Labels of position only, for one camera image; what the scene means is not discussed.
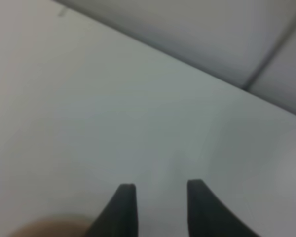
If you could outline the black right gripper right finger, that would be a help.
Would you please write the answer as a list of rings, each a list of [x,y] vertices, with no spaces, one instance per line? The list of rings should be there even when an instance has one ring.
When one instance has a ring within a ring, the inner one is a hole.
[[[203,180],[187,182],[187,223],[190,237],[257,237],[208,188]]]

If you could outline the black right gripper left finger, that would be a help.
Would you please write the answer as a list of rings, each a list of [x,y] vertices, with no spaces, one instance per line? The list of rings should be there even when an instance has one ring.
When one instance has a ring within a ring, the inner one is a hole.
[[[85,235],[87,237],[137,237],[139,224],[136,186],[121,184]]]

